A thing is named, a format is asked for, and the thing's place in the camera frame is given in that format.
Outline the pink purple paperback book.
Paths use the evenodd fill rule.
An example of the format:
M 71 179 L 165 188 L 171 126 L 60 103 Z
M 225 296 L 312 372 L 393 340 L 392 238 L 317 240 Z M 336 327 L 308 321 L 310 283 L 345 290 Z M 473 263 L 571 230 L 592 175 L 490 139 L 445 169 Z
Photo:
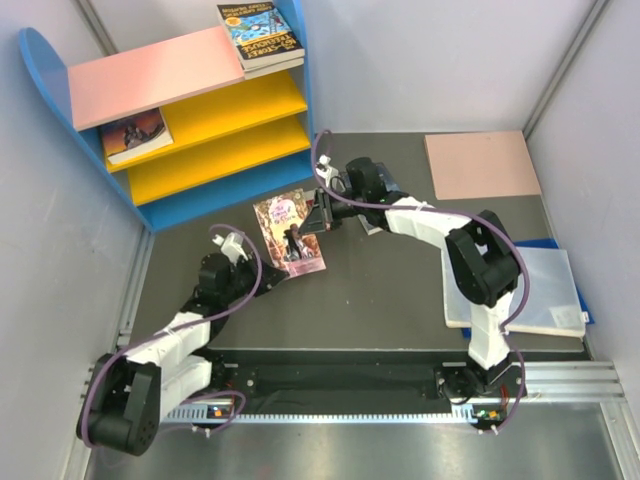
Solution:
M 253 209 L 275 267 L 286 271 L 290 278 L 326 268 L 316 236 L 300 233 L 309 213 L 302 189 L 255 203 Z

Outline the blue treehouse paperback book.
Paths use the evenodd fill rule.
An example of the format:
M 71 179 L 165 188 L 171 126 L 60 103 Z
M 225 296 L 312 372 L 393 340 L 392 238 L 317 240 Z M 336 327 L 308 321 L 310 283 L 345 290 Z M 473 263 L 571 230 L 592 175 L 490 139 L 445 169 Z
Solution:
M 304 58 L 301 41 L 272 1 L 217 4 L 216 8 L 245 72 Z

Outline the dark blue paperback book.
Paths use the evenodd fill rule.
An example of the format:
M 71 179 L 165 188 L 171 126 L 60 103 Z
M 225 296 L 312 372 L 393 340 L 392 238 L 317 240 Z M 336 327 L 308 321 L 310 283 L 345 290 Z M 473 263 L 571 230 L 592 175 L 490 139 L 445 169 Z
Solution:
M 364 167 L 358 190 L 361 201 L 382 204 L 390 193 L 399 192 L 400 188 L 384 163 L 372 162 Z

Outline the orange lantern cover paperback book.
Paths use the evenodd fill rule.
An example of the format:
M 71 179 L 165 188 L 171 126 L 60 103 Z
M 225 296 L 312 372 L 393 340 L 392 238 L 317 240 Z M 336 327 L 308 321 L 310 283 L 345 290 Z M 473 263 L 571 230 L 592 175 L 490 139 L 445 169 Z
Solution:
M 289 70 L 304 64 L 304 58 L 296 58 L 292 60 L 287 60 L 279 63 L 275 63 L 272 65 L 267 65 L 264 67 L 256 68 L 253 70 L 245 70 L 244 71 L 244 79 L 251 80 L 254 78 L 259 78 L 265 75 L 273 74 L 276 72 Z

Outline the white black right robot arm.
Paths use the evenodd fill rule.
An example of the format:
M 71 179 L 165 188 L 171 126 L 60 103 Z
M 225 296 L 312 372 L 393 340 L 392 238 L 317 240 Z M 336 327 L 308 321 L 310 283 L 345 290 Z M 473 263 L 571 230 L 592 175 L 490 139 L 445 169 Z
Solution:
M 522 273 L 521 259 L 497 217 L 485 210 L 474 217 L 442 213 L 427 202 L 390 189 L 368 157 L 339 171 L 323 155 L 315 162 L 319 188 L 301 233 L 338 228 L 346 218 L 361 216 L 386 232 L 434 246 L 450 268 L 455 285 L 470 307 L 471 337 L 466 383 L 447 387 L 451 398 L 487 396 L 498 389 L 507 371 L 509 346 L 504 322 Z

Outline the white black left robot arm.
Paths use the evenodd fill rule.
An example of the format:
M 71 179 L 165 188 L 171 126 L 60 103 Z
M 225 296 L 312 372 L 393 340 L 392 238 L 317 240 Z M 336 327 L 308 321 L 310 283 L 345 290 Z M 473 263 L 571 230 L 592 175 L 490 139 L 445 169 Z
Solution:
M 216 396 L 227 374 L 202 353 L 231 313 L 270 292 L 288 273 L 259 257 L 205 256 L 198 282 L 173 320 L 149 340 L 105 354 L 96 363 L 76 434 L 90 447 L 140 456 L 160 422 L 190 396 Z

